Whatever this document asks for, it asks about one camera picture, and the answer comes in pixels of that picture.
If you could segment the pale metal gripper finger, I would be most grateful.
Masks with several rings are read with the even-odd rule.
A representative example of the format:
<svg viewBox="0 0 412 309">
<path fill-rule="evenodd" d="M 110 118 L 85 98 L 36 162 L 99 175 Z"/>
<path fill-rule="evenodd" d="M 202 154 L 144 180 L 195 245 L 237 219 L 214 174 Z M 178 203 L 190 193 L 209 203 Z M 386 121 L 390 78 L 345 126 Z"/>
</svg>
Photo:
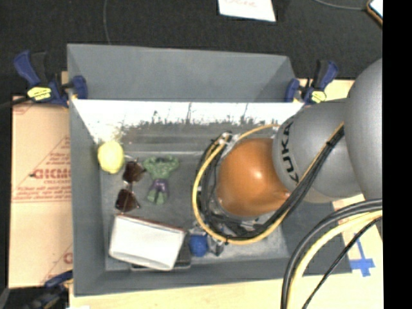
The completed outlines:
<svg viewBox="0 0 412 309">
<path fill-rule="evenodd" d="M 224 251 L 224 242 L 218 239 L 214 239 L 210 236 L 207 237 L 207 244 L 209 252 L 215 256 L 220 256 Z"/>
</svg>

